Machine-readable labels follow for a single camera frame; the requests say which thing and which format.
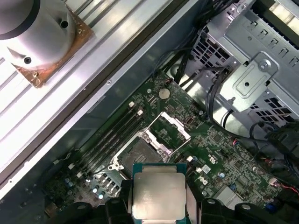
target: metal panel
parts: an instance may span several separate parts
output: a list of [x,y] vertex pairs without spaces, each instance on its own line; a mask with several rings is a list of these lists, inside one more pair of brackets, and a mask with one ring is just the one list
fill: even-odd
[[97,10],[105,1],[101,5],[95,4],[94,8],[90,7],[92,2],[67,1],[78,13],[83,13],[87,7],[98,13],[93,20],[96,36],[42,88],[26,85],[24,78],[8,62],[0,61],[3,68],[0,95],[8,98],[0,102],[0,172],[171,0],[155,4],[150,0],[118,0],[103,14]]
[[[128,18],[125,21],[120,22],[118,27],[125,24],[123,26],[124,30],[118,29],[113,30],[113,32],[119,32],[118,37],[122,38],[126,38],[127,35],[131,35],[134,31],[136,33],[141,32],[142,28],[147,25],[151,21],[151,19],[156,16],[156,14],[159,14],[161,10],[165,8],[166,5],[168,5],[168,3],[168,1],[164,1],[164,3],[159,2],[159,4],[155,4],[153,6],[151,4],[151,1],[144,1],[143,4],[139,5],[136,13],[129,13],[127,15]],[[91,98],[88,98],[84,106],[76,111],[76,113],[74,113],[74,116],[72,116],[72,118],[68,122],[65,122],[63,125],[61,125],[62,128],[59,129],[58,132],[56,132],[54,135],[52,135],[51,138],[49,138],[49,141],[45,142],[45,144],[36,151],[36,154],[33,156],[33,158],[30,161],[27,161],[25,163],[25,166],[20,167],[20,171],[18,171],[10,181],[4,183],[3,188],[0,191],[0,198],[2,198],[16,183],[18,183],[22,179],[22,177],[39,161],[40,162],[38,163],[38,165],[35,166],[31,170],[31,172],[28,173],[28,175],[26,175],[26,177],[24,177],[18,183],[18,185],[15,186],[15,188],[29,186],[35,183],[34,181],[36,181],[36,178],[39,177],[42,171],[51,164],[51,161],[54,158],[57,158],[59,155],[63,154],[70,147],[77,147],[80,144],[83,144],[84,140],[82,138],[84,136],[82,136],[81,132],[77,133],[78,136],[80,136],[80,140],[78,140],[75,139],[74,136],[72,136],[72,133],[68,131],[70,129],[71,131],[86,131],[83,135],[86,135],[85,138],[88,138],[88,135],[94,132],[96,127],[86,127],[83,125],[83,123],[85,123],[87,120],[91,121],[91,119],[95,118],[97,119],[96,125],[100,126],[107,119],[107,117],[110,116],[110,114],[113,113],[113,111],[128,97],[128,95],[132,91],[134,91],[145,79],[148,78],[153,70],[155,61],[157,61],[157,59],[165,51],[174,49],[180,44],[180,41],[182,41],[190,32],[192,28],[192,20],[200,7],[202,7],[202,4],[200,0],[186,1],[184,2],[184,6],[182,6],[180,10],[178,6],[175,6],[176,4],[172,5],[172,10],[174,9],[173,7],[177,7],[177,10],[175,10],[174,13],[171,13],[173,17],[170,20],[168,17],[166,17],[167,19],[163,19],[165,20],[165,23],[169,20],[166,25],[159,26],[161,30],[159,30],[150,40],[148,40],[148,42],[146,42],[145,45],[135,55],[133,55],[132,58],[126,64],[124,64],[124,66],[119,71],[117,71],[112,76],[110,82],[106,85],[103,85]],[[149,9],[156,9],[156,14],[153,14],[153,11]],[[141,20],[141,18],[144,17],[148,18],[148,22],[145,22],[145,20]],[[106,41],[109,41],[107,42],[108,46],[112,46],[113,48],[118,47],[118,45],[113,41],[112,38],[110,38],[109,35],[105,36],[103,39],[105,41],[103,41],[102,45],[105,45]],[[109,49],[108,46],[99,50],[95,49],[95,53],[93,53],[97,55],[97,57],[95,57],[91,62],[87,60],[87,62],[90,63],[84,61],[85,69],[80,70],[80,72],[86,71],[86,69],[90,70],[90,68],[94,69],[95,64],[101,65],[102,59],[100,56],[101,54],[109,53],[107,52],[107,49]],[[97,107],[95,107],[93,110],[90,110],[90,108],[94,104],[97,104],[97,102],[101,100],[102,102]]]
[[229,27],[226,38],[249,58],[253,58],[259,52],[266,52],[278,66],[277,72],[270,79],[271,83],[279,87],[278,90],[272,90],[273,93],[279,98],[284,92],[289,96],[288,101],[299,104],[297,86],[292,85],[299,82],[299,64],[294,62],[299,58],[299,53],[288,41],[251,11]]

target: ventilation holes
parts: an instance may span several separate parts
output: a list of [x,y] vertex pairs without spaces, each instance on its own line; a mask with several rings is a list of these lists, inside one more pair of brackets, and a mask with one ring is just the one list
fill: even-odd
[[200,38],[197,45],[192,50],[195,59],[203,64],[204,67],[221,67],[230,58],[230,55],[218,44],[213,43],[208,38]]
[[285,121],[287,123],[294,122],[294,118],[291,117],[292,112],[282,106],[277,98],[269,98],[264,100],[271,110],[261,110],[256,104],[253,104],[250,108],[264,121],[275,123]]

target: black cable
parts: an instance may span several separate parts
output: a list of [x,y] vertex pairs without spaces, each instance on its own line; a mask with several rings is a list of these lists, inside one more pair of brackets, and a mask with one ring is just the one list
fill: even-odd
[[284,154],[284,160],[285,160],[285,164],[288,167],[290,173],[299,180],[299,173],[294,169],[293,164],[291,164],[288,155]]
[[92,173],[92,175],[96,175],[96,174],[99,174],[100,172],[102,172],[104,169],[106,169],[107,167],[109,167],[110,163],[106,166],[104,166],[102,169],[100,169],[99,171],[96,171],[94,173]]
[[223,119],[223,128],[225,129],[225,126],[226,126],[226,122],[228,120],[228,117],[233,113],[234,111],[233,110],[230,110],[229,112],[227,112],[227,114],[225,115],[224,119]]
[[228,76],[228,73],[226,71],[223,71],[222,73],[219,74],[215,84],[211,86],[211,89],[212,89],[211,90],[211,97],[210,97],[210,100],[208,101],[209,103],[208,103],[208,108],[207,108],[208,115],[209,115],[209,118],[210,118],[210,122],[214,126],[217,126],[217,127],[220,127],[221,129],[223,129],[224,133],[229,134],[229,135],[233,136],[236,139],[240,139],[240,140],[244,140],[244,141],[259,142],[259,143],[268,143],[268,141],[266,141],[266,140],[254,139],[254,138],[251,138],[251,137],[248,138],[248,137],[244,137],[244,136],[232,133],[232,132],[224,129],[217,122],[215,122],[214,117],[213,117],[215,97],[216,97],[216,94],[217,94],[219,88],[221,87],[222,82],[226,79],[227,76]]
[[191,54],[191,51],[193,49],[194,44],[196,43],[196,40],[198,38],[198,30],[193,29],[191,36],[190,36],[190,41],[187,43],[186,47],[191,48],[190,50],[187,50],[184,55],[183,58],[181,60],[181,63],[179,65],[178,71],[174,77],[174,81],[179,84],[179,82],[181,81],[184,73],[185,73],[185,69],[187,66],[187,62],[189,60],[189,55]]
[[[266,122],[266,121],[259,121],[259,122],[257,122],[257,123],[254,123],[254,124],[250,127],[250,129],[249,129],[249,136],[250,136],[251,138],[253,138],[253,139],[255,138],[255,137],[254,137],[254,133],[253,133],[254,128],[255,128],[257,125],[259,125],[259,124],[266,124],[266,125],[269,125],[269,126],[273,127],[274,129],[278,129],[278,126],[275,125],[275,124],[272,124],[272,123],[270,123],[270,122]],[[259,149],[258,144],[257,144],[256,142],[253,142],[253,143],[254,143],[255,147],[256,147],[257,149]]]
[[189,50],[189,49],[192,49],[192,48],[185,48],[185,47],[183,47],[183,48],[179,48],[179,49],[168,50],[168,51],[166,51],[165,53],[163,53],[163,54],[159,57],[159,59],[158,59],[156,65],[155,65],[155,67],[154,67],[154,70],[153,70],[153,72],[152,72],[152,75],[155,75],[155,73],[156,73],[156,71],[157,71],[157,68],[158,68],[159,65],[160,65],[161,60],[162,60],[167,54],[169,54],[169,53],[173,53],[173,52],[180,52],[180,51],[184,51],[184,50]]

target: cable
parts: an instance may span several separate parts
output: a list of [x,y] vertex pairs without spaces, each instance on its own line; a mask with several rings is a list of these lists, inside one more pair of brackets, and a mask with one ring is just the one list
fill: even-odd
[[153,72],[152,72],[152,75],[155,75],[155,73],[156,73],[156,71],[157,71],[157,68],[158,68],[158,66],[159,66],[159,64],[160,64],[160,62],[161,62],[161,60],[162,60],[167,54],[169,54],[169,53],[173,53],[173,52],[180,52],[180,51],[184,51],[184,50],[189,50],[189,49],[192,49],[192,48],[186,48],[186,47],[183,47],[183,48],[179,48],[179,49],[175,49],[175,50],[168,50],[168,51],[166,51],[165,53],[163,53],[163,54],[159,57],[159,59],[158,59],[156,65],[155,65],[155,67],[154,67],[154,70],[153,70]]
[[223,128],[225,129],[225,126],[226,126],[226,122],[228,120],[228,117],[233,113],[234,111],[231,109],[229,112],[227,112],[227,114],[225,115],[224,119],[223,119]]
[[186,44],[186,47],[190,47],[191,49],[186,51],[183,55],[183,58],[181,60],[181,63],[179,65],[179,68],[178,68],[178,71],[174,77],[174,81],[179,84],[179,82],[181,81],[183,75],[184,75],[184,72],[185,72],[185,69],[186,69],[186,66],[187,66],[187,62],[189,60],[189,55],[191,54],[191,51],[193,49],[193,46],[194,44],[196,43],[196,40],[198,38],[198,30],[197,29],[193,29],[191,35],[190,35],[190,40],[189,42]]
[[214,125],[214,126],[217,126],[217,127],[220,127],[223,129],[223,132],[225,132],[226,134],[229,134],[229,135],[232,135],[233,137],[237,138],[237,139],[240,139],[240,140],[244,140],[244,141],[253,141],[253,142],[259,142],[259,143],[268,143],[268,141],[266,140],[260,140],[260,139],[255,139],[255,138],[252,138],[252,137],[244,137],[244,136],[240,136],[238,134],[235,134],[235,133],[232,133],[226,129],[224,129],[221,125],[219,125],[217,122],[215,122],[214,120],[214,117],[213,117],[213,108],[214,108],[214,102],[215,102],[215,97],[216,97],[216,94],[219,90],[219,88],[221,87],[222,85],[222,82],[225,80],[225,78],[228,76],[228,72],[226,71],[223,71],[219,74],[216,82],[214,85],[211,86],[211,97],[209,99],[209,103],[206,105],[207,106],[207,111],[208,111],[208,115],[209,115],[209,118],[210,118],[210,122]]
[[106,169],[107,167],[109,167],[110,163],[106,166],[104,166],[102,169],[100,169],[99,171],[96,171],[94,173],[92,173],[91,175],[96,175],[96,174],[99,174],[100,172],[102,172],[104,169]]
[[283,185],[282,183],[279,184],[279,186],[281,186],[281,187],[283,187],[283,188],[285,188],[285,189],[291,189],[292,191],[294,191],[295,193],[297,193],[297,195],[298,195],[298,197],[299,197],[299,191],[298,191],[296,188],[285,186],[285,185]]
[[293,164],[289,161],[288,155],[284,155],[285,164],[288,167],[290,173],[299,180],[299,173],[294,169]]

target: white connector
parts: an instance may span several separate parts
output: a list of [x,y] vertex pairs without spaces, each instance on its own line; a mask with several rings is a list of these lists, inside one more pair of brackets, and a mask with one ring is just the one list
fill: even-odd
[[192,160],[193,160],[193,157],[189,155],[188,158],[187,158],[187,161],[191,162]]
[[278,184],[278,180],[276,178],[271,178],[268,183],[271,185],[271,186],[276,186]]

